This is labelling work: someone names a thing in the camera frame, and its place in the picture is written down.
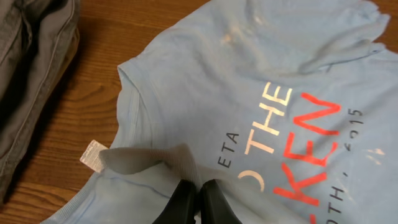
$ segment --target clothing tag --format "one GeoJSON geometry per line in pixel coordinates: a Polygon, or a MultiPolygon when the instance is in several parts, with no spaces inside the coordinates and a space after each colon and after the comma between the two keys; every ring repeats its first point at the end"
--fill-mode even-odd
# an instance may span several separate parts
{"type": "Polygon", "coordinates": [[[80,157],[80,162],[84,163],[86,166],[90,167],[97,173],[100,173],[104,169],[104,164],[102,163],[99,154],[100,151],[108,149],[98,141],[92,140],[87,146],[87,149],[83,155],[80,157]]]}

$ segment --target t-shirt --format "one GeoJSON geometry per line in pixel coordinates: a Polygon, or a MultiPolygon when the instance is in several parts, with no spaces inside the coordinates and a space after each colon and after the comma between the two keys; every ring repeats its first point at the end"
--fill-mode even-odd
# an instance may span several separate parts
{"type": "Polygon", "coordinates": [[[210,1],[118,67],[113,147],[185,143],[311,224],[394,223],[388,20],[369,1],[210,1]]]}

